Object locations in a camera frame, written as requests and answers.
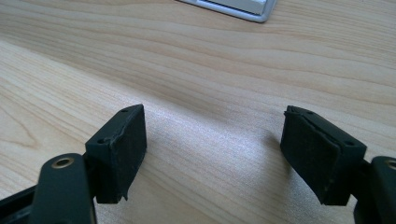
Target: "wood grain surface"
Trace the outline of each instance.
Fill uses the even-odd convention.
[[[144,104],[148,154],[99,223],[353,223],[283,159],[287,105],[396,157],[396,2],[278,0],[268,22],[173,0],[0,0],[0,199]]]

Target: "small hole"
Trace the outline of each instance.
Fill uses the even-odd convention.
[[[353,144],[353,142],[350,142],[350,141],[345,141],[345,143],[347,146],[351,146],[351,147],[355,146],[355,144]]]
[[[61,158],[52,164],[52,168],[54,169],[62,169],[66,166],[69,166],[74,162],[73,158]]]
[[[390,169],[396,170],[396,161],[387,161],[387,164]]]

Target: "black bracket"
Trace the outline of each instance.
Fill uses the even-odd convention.
[[[127,199],[147,148],[144,107],[122,109],[85,146],[83,156],[47,161],[35,187],[0,201],[0,223],[96,223],[94,197]]]
[[[352,194],[356,223],[396,223],[396,159],[365,161],[362,142],[312,111],[290,105],[285,117],[283,155],[321,203],[346,205]]]

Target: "wooden table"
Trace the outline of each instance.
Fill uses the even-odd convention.
[[[283,159],[287,105],[396,157],[396,2],[279,0],[264,24],[172,0],[0,1],[0,198],[144,104],[148,153],[99,223],[353,223]]]

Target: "silver metal object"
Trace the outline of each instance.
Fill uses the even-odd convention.
[[[198,7],[205,7],[247,21],[267,21],[276,0],[178,0]]]

